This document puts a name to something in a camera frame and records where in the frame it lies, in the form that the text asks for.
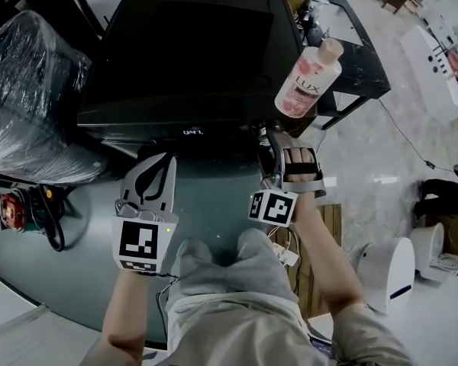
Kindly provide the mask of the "person's right forearm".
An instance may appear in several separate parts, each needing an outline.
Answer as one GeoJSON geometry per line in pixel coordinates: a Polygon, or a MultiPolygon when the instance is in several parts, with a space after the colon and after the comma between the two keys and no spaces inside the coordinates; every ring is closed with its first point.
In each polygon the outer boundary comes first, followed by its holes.
{"type": "Polygon", "coordinates": [[[298,196],[293,226],[308,253],[314,280],[331,315],[351,305],[364,304],[359,278],[325,226],[313,193],[298,196]]]}

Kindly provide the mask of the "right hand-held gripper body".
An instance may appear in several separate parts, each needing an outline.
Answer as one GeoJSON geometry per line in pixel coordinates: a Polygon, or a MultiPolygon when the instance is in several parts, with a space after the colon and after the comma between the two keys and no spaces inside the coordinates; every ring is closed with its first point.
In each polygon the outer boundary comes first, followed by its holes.
{"type": "Polygon", "coordinates": [[[316,163],[285,163],[281,185],[262,179],[260,190],[252,194],[248,213],[250,220],[288,227],[300,194],[312,193],[317,200],[325,197],[327,192],[321,167],[315,151],[309,149],[314,153],[316,163]]]}

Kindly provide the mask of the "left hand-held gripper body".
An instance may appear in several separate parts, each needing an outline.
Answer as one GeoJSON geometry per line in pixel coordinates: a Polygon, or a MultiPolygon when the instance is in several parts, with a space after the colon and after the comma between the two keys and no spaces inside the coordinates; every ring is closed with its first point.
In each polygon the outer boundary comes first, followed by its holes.
{"type": "Polygon", "coordinates": [[[120,269],[160,275],[179,218],[174,213],[117,200],[111,223],[112,254],[120,269]]]}

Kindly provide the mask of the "pink body wash bottle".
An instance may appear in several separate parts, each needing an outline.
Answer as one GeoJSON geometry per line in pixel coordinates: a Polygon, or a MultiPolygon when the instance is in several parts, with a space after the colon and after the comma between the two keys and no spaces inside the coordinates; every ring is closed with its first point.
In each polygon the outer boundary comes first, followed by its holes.
{"type": "Polygon", "coordinates": [[[319,47],[305,47],[275,97],[278,111],[303,118],[342,73],[342,44],[326,38],[319,47]]]}

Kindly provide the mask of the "person's left forearm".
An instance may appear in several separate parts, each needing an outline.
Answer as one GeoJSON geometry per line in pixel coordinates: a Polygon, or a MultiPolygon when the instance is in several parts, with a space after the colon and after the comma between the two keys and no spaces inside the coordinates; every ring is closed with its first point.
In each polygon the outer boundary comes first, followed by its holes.
{"type": "Polygon", "coordinates": [[[120,270],[105,314],[102,336],[140,364],[147,335],[148,277],[120,270]]]}

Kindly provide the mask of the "person's grey trousers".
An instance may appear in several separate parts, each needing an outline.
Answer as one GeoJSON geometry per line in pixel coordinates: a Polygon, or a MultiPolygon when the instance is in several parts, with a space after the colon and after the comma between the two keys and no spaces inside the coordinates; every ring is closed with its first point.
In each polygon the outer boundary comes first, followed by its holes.
{"type": "Polygon", "coordinates": [[[229,266],[218,265],[204,242],[184,241],[176,254],[172,273],[179,280],[169,289],[166,310],[179,300],[206,294],[250,292],[298,302],[272,242],[257,228],[240,234],[237,254],[229,266]]]}

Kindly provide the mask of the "person's light shirt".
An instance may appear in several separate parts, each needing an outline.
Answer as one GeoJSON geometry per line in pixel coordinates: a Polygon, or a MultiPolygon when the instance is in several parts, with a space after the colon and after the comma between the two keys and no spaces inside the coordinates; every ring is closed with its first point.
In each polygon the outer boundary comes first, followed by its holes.
{"type": "Polygon", "coordinates": [[[168,355],[156,366],[416,366],[364,304],[333,321],[326,355],[289,300],[254,292],[184,297],[169,309],[168,355]]]}

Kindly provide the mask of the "white power strip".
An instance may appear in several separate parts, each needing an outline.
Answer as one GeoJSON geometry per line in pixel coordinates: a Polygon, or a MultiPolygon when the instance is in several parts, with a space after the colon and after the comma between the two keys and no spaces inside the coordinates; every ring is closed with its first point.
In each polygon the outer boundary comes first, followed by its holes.
{"type": "Polygon", "coordinates": [[[286,266],[293,267],[299,260],[299,255],[291,250],[284,248],[280,244],[273,243],[273,251],[278,260],[286,266]]]}

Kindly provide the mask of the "wooden slat pallet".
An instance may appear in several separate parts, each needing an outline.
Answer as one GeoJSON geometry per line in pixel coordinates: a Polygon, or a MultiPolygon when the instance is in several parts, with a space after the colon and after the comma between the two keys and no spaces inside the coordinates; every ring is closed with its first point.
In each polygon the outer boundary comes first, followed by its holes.
{"type": "MultiPolygon", "coordinates": [[[[341,246],[342,221],[341,205],[329,204],[319,207],[319,212],[325,226],[333,236],[336,243],[341,246]]],[[[269,236],[270,240],[277,245],[276,251],[288,249],[298,255],[298,261],[293,265],[284,264],[289,282],[294,294],[298,297],[299,309],[304,318],[321,316],[328,313],[327,304],[314,282],[314,273],[308,258],[308,254],[301,240],[286,228],[278,228],[269,236]]]]}

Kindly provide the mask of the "black box appliance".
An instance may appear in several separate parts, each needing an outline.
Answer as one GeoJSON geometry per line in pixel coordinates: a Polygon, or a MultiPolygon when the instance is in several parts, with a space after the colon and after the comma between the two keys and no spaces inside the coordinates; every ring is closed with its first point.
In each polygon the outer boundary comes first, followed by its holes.
{"type": "Polygon", "coordinates": [[[299,136],[275,98],[303,50],[287,0],[123,0],[89,72],[77,125],[153,153],[255,150],[263,128],[299,136]]]}

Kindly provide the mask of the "dark green floor mat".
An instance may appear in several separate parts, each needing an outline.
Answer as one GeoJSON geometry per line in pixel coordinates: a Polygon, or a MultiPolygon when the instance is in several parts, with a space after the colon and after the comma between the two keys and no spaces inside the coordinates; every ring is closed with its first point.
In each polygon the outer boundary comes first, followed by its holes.
{"type": "MultiPolygon", "coordinates": [[[[216,258],[229,262],[238,236],[253,226],[247,212],[259,187],[255,164],[179,159],[173,208],[179,224],[164,270],[170,270],[187,239],[201,240],[216,258]]],[[[119,181],[104,181],[79,186],[67,196],[60,221],[66,240],[62,252],[38,233],[0,227],[0,278],[54,313],[100,329],[118,274],[111,222],[120,190],[119,181]]]]}

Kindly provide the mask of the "black table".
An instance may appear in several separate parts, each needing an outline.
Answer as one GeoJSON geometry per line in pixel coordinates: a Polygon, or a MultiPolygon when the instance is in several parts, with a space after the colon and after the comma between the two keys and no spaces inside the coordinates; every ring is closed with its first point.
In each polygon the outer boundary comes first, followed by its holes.
{"type": "Polygon", "coordinates": [[[318,101],[317,115],[328,130],[370,100],[390,91],[376,48],[349,0],[308,0],[297,14],[304,45],[318,47],[327,38],[343,46],[340,76],[318,101]]]}

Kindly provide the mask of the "person's right hand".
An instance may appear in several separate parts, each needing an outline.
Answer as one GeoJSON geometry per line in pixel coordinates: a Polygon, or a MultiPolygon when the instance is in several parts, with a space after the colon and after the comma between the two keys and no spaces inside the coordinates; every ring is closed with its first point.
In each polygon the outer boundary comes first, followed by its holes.
{"type": "Polygon", "coordinates": [[[314,153],[307,148],[292,147],[283,150],[286,164],[316,163],[314,153]]]}

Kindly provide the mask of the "plastic-wrapped appliance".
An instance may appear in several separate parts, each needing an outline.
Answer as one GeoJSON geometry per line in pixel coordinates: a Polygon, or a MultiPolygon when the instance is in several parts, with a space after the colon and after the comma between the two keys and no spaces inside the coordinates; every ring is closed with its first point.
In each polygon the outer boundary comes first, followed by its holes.
{"type": "Polygon", "coordinates": [[[95,180],[108,158],[76,125],[90,59],[38,13],[0,28],[0,174],[38,184],[95,180]]]}

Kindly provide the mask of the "white cabinet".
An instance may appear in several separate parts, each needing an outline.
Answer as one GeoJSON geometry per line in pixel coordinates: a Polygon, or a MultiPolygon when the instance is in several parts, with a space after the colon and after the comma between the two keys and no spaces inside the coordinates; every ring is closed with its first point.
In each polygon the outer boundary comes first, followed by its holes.
{"type": "Polygon", "coordinates": [[[436,39],[444,50],[456,49],[458,37],[443,17],[430,9],[424,8],[420,13],[421,20],[425,23],[427,31],[436,39]]]}

